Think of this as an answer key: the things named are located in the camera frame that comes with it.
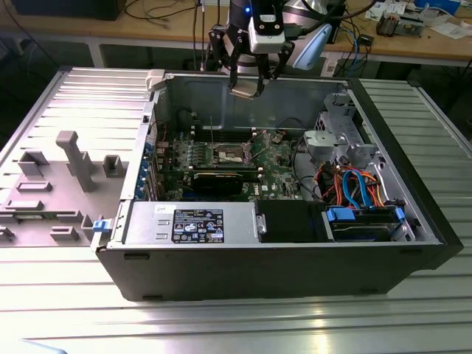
power cable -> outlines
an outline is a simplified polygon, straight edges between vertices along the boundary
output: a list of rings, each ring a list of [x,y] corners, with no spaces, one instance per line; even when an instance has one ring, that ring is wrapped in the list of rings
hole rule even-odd
[[[205,71],[205,7],[201,7],[201,62],[200,71]]]
[[[125,13],[126,15],[132,17],[132,18],[136,18],[138,20],[159,20],[161,18],[166,18],[166,17],[170,17],[170,16],[174,16],[174,15],[177,15],[178,13],[182,13],[184,11],[188,11],[188,10],[191,10],[193,9],[194,7],[187,7],[185,9],[182,9],[182,10],[178,10],[178,11],[175,11],[173,13],[167,13],[165,15],[160,15],[160,16],[147,16],[147,17],[141,17],[141,16],[136,16],[136,15],[133,15],[132,13],[129,12],[129,9],[131,7],[131,5],[137,3],[138,1],[141,1],[141,0],[133,0],[132,2],[130,2],[128,5],[125,6]]]
[[[192,42],[193,42],[193,69],[197,71],[197,38],[196,38],[196,30],[197,30],[197,9],[198,5],[195,4],[193,8],[193,29],[192,29]]]

blue clip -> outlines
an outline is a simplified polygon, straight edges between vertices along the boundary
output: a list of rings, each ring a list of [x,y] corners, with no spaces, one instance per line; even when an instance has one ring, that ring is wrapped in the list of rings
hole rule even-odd
[[[349,208],[329,208],[326,215],[328,221],[355,221],[354,211]]]
[[[329,209],[327,212],[326,212],[326,216],[327,216],[327,220],[329,222],[331,221],[334,221],[336,219],[336,216],[333,214],[333,210],[332,209]]]
[[[134,196],[136,196],[138,199],[143,199],[145,197],[142,189],[138,186],[136,186],[136,189],[134,190]]]
[[[103,219],[94,221],[94,225],[91,227],[94,232],[110,232],[113,229],[113,219]]]
[[[145,186],[145,179],[141,176],[138,176],[138,180],[136,181],[136,185],[138,187],[144,187]]]
[[[395,208],[395,214],[397,215],[398,217],[398,220],[400,221],[405,221],[405,213],[403,212],[403,210],[399,207]]]
[[[149,153],[152,152],[154,149],[154,146],[150,142],[145,142],[145,152]]]

gray plastic part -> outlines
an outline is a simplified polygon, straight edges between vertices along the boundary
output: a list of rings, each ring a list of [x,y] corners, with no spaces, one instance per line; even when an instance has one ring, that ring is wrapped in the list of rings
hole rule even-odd
[[[20,182],[16,185],[19,192],[49,192],[52,185],[48,181]]]
[[[44,204],[41,201],[9,201],[5,209],[13,210],[42,210]]]
[[[49,233],[54,241],[79,240],[79,234],[73,226],[53,226]]]
[[[13,234],[10,229],[5,226],[0,226],[0,240],[11,241],[14,237],[15,234]]]
[[[91,180],[89,166],[83,161],[83,155],[77,147],[79,136],[75,131],[60,131],[56,144],[63,149],[84,192],[91,192],[94,182]]]
[[[58,220],[61,223],[79,223],[82,221],[82,219],[83,216],[80,210],[63,212],[63,214],[58,214]]]
[[[0,223],[19,223],[19,220],[15,218],[13,214],[0,215]]]
[[[40,166],[44,175],[35,182],[48,181],[52,185],[49,192],[19,192],[16,188],[10,190],[7,200],[2,204],[2,209],[9,201],[28,201],[41,198],[44,208],[41,211],[10,211],[0,215],[0,225],[8,226],[15,234],[14,246],[57,246],[49,233],[53,226],[60,226],[61,222],[56,214],[80,210],[82,215],[88,215],[91,222],[103,218],[114,218],[117,215],[119,196],[123,187],[123,178],[106,178],[102,167],[102,161],[95,162],[92,178],[95,188],[93,192],[84,193],[77,183],[77,179],[71,176],[65,162],[49,161],[49,165]],[[25,175],[20,175],[17,184],[30,182]],[[87,246],[90,244],[86,230],[80,225],[83,218],[77,222],[62,223],[73,226],[80,239],[77,242],[68,243],[68,246]]]
[[[94,172],[94,164],[90,160],[89,153],[87,151],[81,151],[80,153],[82,154],[83,166],[87,169],[88,173],[92,174]],[[75,176],[75,171],[71,167],[71,164],[68,163],[66,165],[71,175]]]
[[[125,176],[123,165],[118,155],[107,155],[103,159],[103,170],[107,178],[122,178]]]
[[[18,166],[21,168],[24,175],[32,178],[42,176],[39,166],[45,164],[48,164],[48,162],[40,151],[25,151],[18,161]]]
[[[88,215],[84,216],[82,219],[82,223],[80,225],[80,228],[83,231],[83,234],[91,240],[94,236],[94,230],[92,229],[92,226],[94,223],[90,220],[90,217]]]

sticker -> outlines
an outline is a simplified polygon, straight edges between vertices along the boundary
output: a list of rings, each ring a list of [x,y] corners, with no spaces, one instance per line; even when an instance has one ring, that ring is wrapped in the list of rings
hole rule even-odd
[[[21,215],[21,214],[17,214],[17,215],[15,215],[15,218],[21,219],[21,220],[26,220],[26,219],[42,219],[43,217],[41,215]]]
[[[175,209],[174,243],[223,243],[224,225],[221,209]]]
[[[154,214],[172,214],[176,210],[174,204],[158,204],[154,207]]]

metal table surface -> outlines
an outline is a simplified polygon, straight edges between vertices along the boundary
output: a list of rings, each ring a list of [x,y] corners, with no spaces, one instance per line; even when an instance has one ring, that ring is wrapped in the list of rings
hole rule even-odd
[[[147,100],[145,75],[110,69],[56,75],[20,126],[26,133],[0,154],[1,195],[18,173],[11,161],[17,149],[39,144],[45,154],[58,153],[47,141],[65,119],[87,136],[85,148],[95,159],[106,153],[100,139],[122,139],[109,148],[126,159],[135,111]],[[419,89],[363,84],[464,243],[458,256],[436,271],[411,275],[387,295],[135,303],[122,298],[89,247],[0,248],[0,336],[74,354],[472,351],[470,145],[460,146],[453,125],[431,112],[434,104]],[[84,102],[97,107],[98,117],[73,109]],[[52,111],[61,104],[65,111]]]

